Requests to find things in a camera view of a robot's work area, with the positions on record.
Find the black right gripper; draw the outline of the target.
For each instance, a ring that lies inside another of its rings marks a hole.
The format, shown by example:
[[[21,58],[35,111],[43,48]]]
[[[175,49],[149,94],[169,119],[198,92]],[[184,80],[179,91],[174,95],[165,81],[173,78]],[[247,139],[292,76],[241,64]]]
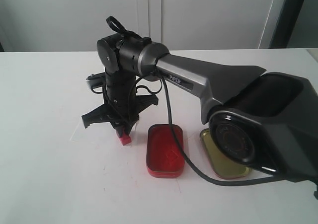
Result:
[[[130,72],[104,72],[103,87],[91,89],[94,94],[103,95],[104,103],[81,116],[85,128],[95,123],[110,123],[118,135],[129,135],[139,119],[139,114],[151,105],[158,105],[159,91],[151,91],[145,85],[138,85],[141,78]]]

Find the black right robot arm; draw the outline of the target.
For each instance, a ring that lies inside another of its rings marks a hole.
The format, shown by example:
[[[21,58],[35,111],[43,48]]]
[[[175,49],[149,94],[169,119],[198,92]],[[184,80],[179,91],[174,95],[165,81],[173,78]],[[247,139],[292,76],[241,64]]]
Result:
[[[139,114],[157,105],[155,92],[137,95],[138,82],[161,80],[200,99],[201,121],[229,159],[280,180],[318,181],[318,94],[306,78],[259,66],[229,66],[172,55],[149,37],[116,33],[97,41],[103,73],[90,75],[104,103],[82,116],[85,127],[110,123],[129,135]]]

